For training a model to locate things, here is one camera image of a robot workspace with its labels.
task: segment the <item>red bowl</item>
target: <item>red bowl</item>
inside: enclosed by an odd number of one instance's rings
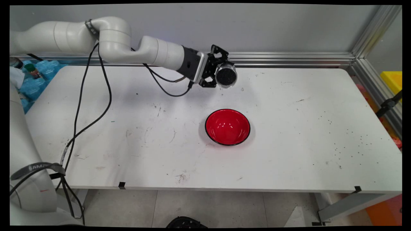
[[[208,137],[222,145],[240,144],[250,135],[248,119],[232,109],[220,109],[211,113],[205,124]]]

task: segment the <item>green bottle cap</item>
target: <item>green bottle cap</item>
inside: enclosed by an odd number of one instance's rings
[[[24,68],[26,68],[29,72],[33,72],[36,69],[32,63],[26,64]]]

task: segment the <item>orange object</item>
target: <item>orange object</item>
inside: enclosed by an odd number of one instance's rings
[[[402,226],[402,194],[365,210],[374,226]]]
[[[371,99],[371,96],[368,94],[365,88],[360,84],[357,84],[357,87],[372,110],[374,112],[377,112],[379,107]],[[383,124],[384,128],[387,130],[388,134],[393,139],[393,142],[399,149],[401,149],[402,142],[395,134],[394,129],[384,118],[380,118],[380,121]],[[402,226],[402,194],[376,205],[370,206],[365,210],[367,211],[368,216],[374,226]]]

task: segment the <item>table leg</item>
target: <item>table leg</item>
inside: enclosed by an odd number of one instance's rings
[[[330,197],[325,193],[316,193],[319,205],[318,215],[321,222],[330,222],[333,219],[345,217],[377,203],[386,201],[397,194],[352,193],[347,197],[330,203]]]

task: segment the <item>yellow box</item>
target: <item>yellow box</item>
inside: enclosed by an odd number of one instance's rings
[[[395,95],[402,90],[402,72],[382,72],[380,76]]]

